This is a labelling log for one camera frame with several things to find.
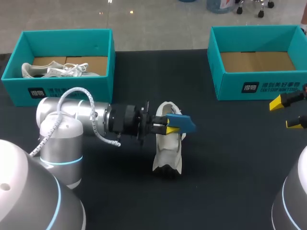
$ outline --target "white spiral cable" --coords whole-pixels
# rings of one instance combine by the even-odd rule
[[[59,127],[63,115],[61,112],[61,107],[63,104],[64,99],[71,94],[72,92],[76,92],[76,91],[81,91],[83,93],[86,94],[86,96],[88,97],[89,101],[90,101],[90,105],[91,105],[91,117],[92,117],[92,126],[93,126],[93,131],[95,133],[95,135],[102,140],[103,142],[110,144],[110,145],[115,145],[117,147],[120,147],[120,143],[116,140],[108,140],[106,138],[104,138],[103,136],[101,136],[97,130],[96,127],[96,114],[95,114],[95,104],[94,104],[94,100],[92,95],[90,94],[90,92],[88,92],[85,88],[82,87],[74,87],[71,88],[69,90],[67,90],[59,99],[58,105],[57,105],[57,114],[58,114],[58,118],[56,120],[56,122],[54,123],[54,126],[51,128],[51,130],[48,132],[47,136],[44,137],[44,139],[38,144],[38,146],[30,153],[30,156],[33,157],[35,156],[37,153],[39,153],[39,151],[42,149],[42,147],[47,143],[47,141],[50,139],[50,137],[52,136],[52,134],[54,133],[54,131]]]

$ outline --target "shoe box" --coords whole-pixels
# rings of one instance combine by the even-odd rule
[[[271,100],[307,83],[297,25],[214,26],[207,56],[218,100]]]
[[[44,66],[88,63],[93,77],[22,77],[23,63]],[[112,102],[115,69],[114,40],[111,29],[23,31],[1,78],[15,106],[36,106],[42,98],[60,97],[73,87],[84,87],[95,101]],[[69,98],[87,99],[74,92]]]

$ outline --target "chair wheel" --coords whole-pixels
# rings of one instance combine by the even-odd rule
[[[268,7],[269,7],[269,8],[273,8],[273,7],[274,7],[274,2],[269,1],[269,2],[268,2]]]
[[[264,16],[264,11],[259,11],[258,17],[259,17],[259,18],[263,18],[263,16]]]
[[[237,9],[236,13],[237,13],[237,14],[242,14],[242,12],[243,12],[242,7],[238,7],[238,9]]]

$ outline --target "cardboard box bottom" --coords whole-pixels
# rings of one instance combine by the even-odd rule
[[[34,66],[45,66],[55,61],[59,64],[83,64],[88,63],[87,72],[96,73],[99,76],[106,75],[107,57],[35,57]]]
[[[295,70],[287,52],[222,52],[227,72],[262,72]]]

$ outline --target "blue gripper pad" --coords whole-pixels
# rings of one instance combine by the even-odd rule
[[[196,131],[196,125],[192,122],[191,117],[180,114],[166,114],[169,120],[167,126],[178,127],[179,133],[191,133]]]

